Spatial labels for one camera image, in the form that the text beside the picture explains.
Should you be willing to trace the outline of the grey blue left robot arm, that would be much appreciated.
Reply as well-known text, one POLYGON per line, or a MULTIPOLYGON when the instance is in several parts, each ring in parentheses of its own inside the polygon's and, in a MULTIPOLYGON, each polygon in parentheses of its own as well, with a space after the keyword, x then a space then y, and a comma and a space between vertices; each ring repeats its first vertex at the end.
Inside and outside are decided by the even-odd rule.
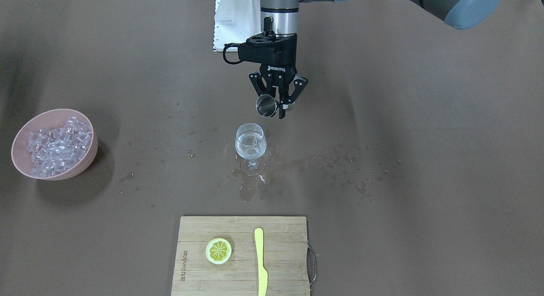
MULTIPOLYGON (((301 4, 348 0, 260 0, 261 31, 237 48, 238 63, 253 62, 260 68, 249 75, 257 93, 256 111, 262 117, 283 119, 308 84, 297 63, 298 22, 301 4)), ((484 21, 501 0, 405 0, 457 30, 484 21)))

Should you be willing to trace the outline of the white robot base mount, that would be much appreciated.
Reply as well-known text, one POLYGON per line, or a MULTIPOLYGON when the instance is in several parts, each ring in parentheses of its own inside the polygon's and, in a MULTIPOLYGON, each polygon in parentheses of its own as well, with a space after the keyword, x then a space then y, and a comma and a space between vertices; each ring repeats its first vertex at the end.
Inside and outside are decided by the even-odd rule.
POLYGON ((260 33, 260 0, 215 0, 212 50, 222 52, 226 44, 242 44, 260 33))

